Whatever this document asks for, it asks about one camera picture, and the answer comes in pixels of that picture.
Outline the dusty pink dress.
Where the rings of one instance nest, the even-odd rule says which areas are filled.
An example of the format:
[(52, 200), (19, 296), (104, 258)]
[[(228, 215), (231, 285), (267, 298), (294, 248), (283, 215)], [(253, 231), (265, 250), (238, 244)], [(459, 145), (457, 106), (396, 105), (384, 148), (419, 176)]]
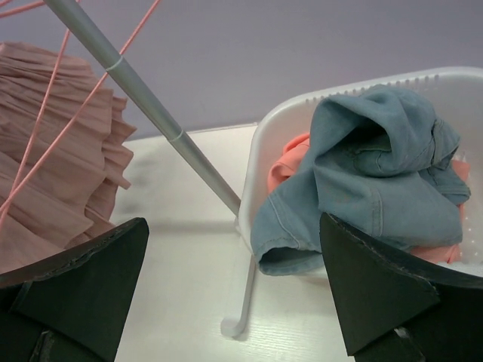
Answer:
[[(1, 45), (1, 196), (20, 166), (57, 54), (21, 42)], [(116, 192), (127, 189), (134, 132), (126, 101), (97, 86), (90, 64), (63, 56), (23, 176), (1, 229), (9, 272), (80, 245), (112, 228)]]

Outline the coral pink skirt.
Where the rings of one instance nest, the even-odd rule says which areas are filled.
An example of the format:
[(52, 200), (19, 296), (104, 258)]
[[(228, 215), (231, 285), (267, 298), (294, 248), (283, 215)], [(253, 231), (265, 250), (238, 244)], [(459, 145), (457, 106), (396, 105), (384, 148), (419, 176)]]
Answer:
[[(274, 191), (296, 173), (308, 149), (309, 133), (296, 136), (283, 147), (280, 158), (269, 169), (266, 181), (268, 192)], [(460, 262), (462, 258), (459, 244), (446, 247), (415, 247), (411, 254), (433, 263), (451, 264)]]

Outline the pink denim skirt hanger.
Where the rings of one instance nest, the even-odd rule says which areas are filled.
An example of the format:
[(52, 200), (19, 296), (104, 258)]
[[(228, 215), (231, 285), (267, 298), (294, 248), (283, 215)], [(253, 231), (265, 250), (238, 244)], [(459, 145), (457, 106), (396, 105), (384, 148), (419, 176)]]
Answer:
[(36, 139), (37, 133), (38, 133), (38, 129), (40, 128), (42, 117), (43, 117), (43, 114), (45, 113), (45, 108), (46, 108), (46, 105), (48, 103), (48, 98), (50, 96), (52, 87), (54, 85), (54, 81), (55, 81), (55, 78), (57, 76), (57, 72), (58, 72), (58, 69), (60, 67), (61, 60), (62, 60), (63, 55), (64, 55), (64, 51), (65, 51), (67, 43), (69, 41), (69, 37), (70, 37), (70, 31), (67, 29), (65, 31), (63, 41), (62, 41), (61, 46), (60, 46), (60, 50), (58, 52), (57, 59), (56, 59), (56, 62), (54, 64), (54, 68), (53, 68), (53, 71), (51, 73), (51, 77), (50, 77), (50, 80), (48, 82), (48, 86), (46, 87), (44, 98), (43, 98), (41, 106), (38, 110), (38, 114), (36, 116), (35, 123), (34, 123), (33, 128), (32, 128), (32, 133), (29, 137), (28, 143), (26, 144), (26, 148), (25, 148), (25, 151), (23, 153), (23, 157), (21, 159), (20, 166), (17, 170), (17, 174), (16, 174), (14, 181), (12, 183), (9, 195), (8, 195), (7, 199), (5, 200), (5, 202), (3, 203), (3, 205), (1, 206), (1, 226), (3, 226), (3, 224), (5, 222), (6, 215), (8, 213), (9, 207), (11, 205), (11, 198), (14, 196), (14, 193), (15, 193), (17, 187), (19, 186), (20, 182), (22, 181), (23, 170), (26, 166), (26, 162), (28, 161), (32, 147), (34, 146), (35, 139)]

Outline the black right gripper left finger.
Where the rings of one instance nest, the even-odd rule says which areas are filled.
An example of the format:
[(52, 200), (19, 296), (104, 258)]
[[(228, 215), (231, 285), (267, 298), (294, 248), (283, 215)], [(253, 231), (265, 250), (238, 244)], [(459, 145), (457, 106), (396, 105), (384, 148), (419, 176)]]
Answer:
[(76, 247), (1, 275), (3, 361), (113, 361), (143, 265), (136, 217)]

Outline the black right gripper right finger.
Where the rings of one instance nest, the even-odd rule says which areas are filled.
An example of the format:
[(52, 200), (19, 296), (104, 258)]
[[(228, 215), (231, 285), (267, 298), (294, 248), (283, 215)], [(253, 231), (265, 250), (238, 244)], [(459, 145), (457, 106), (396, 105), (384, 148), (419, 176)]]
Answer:
[(356, 361), (480, 361), (482, 279), (426, 262), (330, 214), (320, 241), (346, 353)]

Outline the blue denim skirt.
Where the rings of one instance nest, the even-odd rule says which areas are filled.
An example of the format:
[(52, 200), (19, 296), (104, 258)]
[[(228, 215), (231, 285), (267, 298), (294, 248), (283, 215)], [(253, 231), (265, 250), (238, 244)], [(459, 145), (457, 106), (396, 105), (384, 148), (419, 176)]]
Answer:
[(335, 216), (399, 250), (463, 239), (469, 187), (451, 165), (460, 136), (426, 98), (374, 86), (316, 107), (296, 173), (269, 193), (251, 226), (260, 271), (285, 276), (324, 265), (320, 218)]

